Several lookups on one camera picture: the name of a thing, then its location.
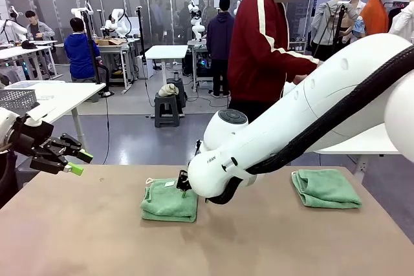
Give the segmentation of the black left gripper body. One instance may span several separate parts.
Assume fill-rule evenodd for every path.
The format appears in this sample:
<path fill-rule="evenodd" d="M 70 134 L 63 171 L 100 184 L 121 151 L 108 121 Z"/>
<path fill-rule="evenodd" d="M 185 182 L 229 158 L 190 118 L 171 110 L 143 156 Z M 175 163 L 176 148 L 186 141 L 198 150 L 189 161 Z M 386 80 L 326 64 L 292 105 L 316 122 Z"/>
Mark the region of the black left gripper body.
<path fill-rule="evenodd" d="M 25 156 L 61 156 L 61 147 L 53 145 L 54 126 L 42 120 L 27 124 L 30 116 L 18 116 L 11 128 L 11 150 Z"/>

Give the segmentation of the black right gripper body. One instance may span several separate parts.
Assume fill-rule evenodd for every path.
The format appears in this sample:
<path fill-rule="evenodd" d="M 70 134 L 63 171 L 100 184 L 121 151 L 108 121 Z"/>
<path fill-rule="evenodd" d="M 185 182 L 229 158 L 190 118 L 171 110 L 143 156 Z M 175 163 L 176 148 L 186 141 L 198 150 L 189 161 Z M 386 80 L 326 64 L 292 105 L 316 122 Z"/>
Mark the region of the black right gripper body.
<path fill-rule="evenodd" d="M 176 188 L 181 191 L 188 191 L 191 189 L 190 182 L 188 180 L 188 172 L 181 169 L 177 178 Z"/>

